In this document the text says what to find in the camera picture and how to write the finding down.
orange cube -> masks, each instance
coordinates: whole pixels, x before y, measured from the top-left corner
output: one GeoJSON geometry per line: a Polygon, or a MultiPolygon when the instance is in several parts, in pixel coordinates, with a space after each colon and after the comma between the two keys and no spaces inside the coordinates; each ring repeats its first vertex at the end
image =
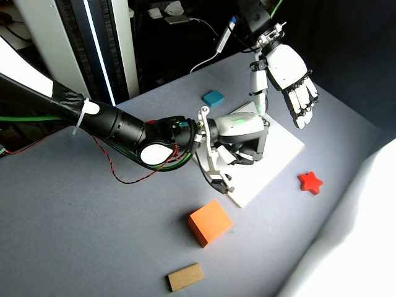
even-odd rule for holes
{"type": "Polygon", "coordinates": [[[188,225],[204,248],[230,229],[234,223],[217,200],[190,215],[188,225]]]}

red star-shaped block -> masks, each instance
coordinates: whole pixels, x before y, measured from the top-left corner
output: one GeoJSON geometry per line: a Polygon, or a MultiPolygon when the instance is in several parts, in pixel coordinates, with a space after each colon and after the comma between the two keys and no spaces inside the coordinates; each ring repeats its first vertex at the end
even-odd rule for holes
{"type": "Polygon", "coordinates": [[[312,171],[308,174],[299,175],[298,179],[301,181],[301,190],[309,191],[314,195],[318,195],[321,192],[319,187],[323,185],[323,182],[312,171]]]}

zip tie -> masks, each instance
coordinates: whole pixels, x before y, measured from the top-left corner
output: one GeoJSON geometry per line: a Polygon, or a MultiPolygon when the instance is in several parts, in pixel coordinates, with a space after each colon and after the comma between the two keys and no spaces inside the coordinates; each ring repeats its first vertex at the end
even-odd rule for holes
{"type": "Polygon", "coordinates": [[[86,112],[87,107],[88,107],[88,105],[87,105],[88,102],[89,102],[89,98],[86,98],[85,101],[84,101],[84,106],[82,107],[82,110],[81,110],[81,114],[80,114],[79,120],[77,121],[77,125],[75,125],[75,128],[74,128],[74,130],[72,132],[72,135],[75,135],[75,133],[77,132],[77,129],[81,125],[82,119],[84,118],[85,112],[86,112]]]}

white board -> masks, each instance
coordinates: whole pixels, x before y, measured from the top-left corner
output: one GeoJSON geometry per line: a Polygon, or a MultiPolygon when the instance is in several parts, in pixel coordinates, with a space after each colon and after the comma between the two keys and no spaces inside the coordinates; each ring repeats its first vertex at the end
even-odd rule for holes
{"type": "MultiPolygon", "coordinates": [[[[257,113],[253,102],[250,102],[232,113],[257,113]]],[[[227,165],[221,158],[217,160],[219,170],[232,177],[234,192],[227,195],[239,206],[245,207],[255,196],[281,172],[305,147],[305,144],[281,126],[269,115],[264,118],[270,122],[269,133],[265,143],[263,158],[253,165],[227,165]]],[[[199,160],[208,170],[204,146],[197,150],[199,160]]]]}

gray table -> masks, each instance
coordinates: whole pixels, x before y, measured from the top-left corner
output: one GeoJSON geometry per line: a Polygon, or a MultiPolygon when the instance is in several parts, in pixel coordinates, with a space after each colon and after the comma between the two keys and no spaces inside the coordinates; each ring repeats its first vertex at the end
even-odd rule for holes
{"type": "MultiPolygon", "coordinates": [[[[211,90],[225,102],[211,116],[247,102],[249,63],[237,54],[133,100],[121,109],[143,120],[196,118],[211,90]]],[[[379,130],[325,90],[314,118],[294,127],[280,93],[269,114],[306,148],[246,208],[204,181],[189,162],[135,185],[111,175],[90,136],[67,128],[37,148],[0,159],[0,296],[163,296],[166,275],[200,263],[206,279],[173,296],[271,296],[315,237],[379,135],[379,130]],[[315,171],[322,193],[299,189],[315,171]],[[202,249],[187,216],[218,199],[234,227],[202,249]]],[[[147,170],[109,148],[118,175],[147,170]]]]}

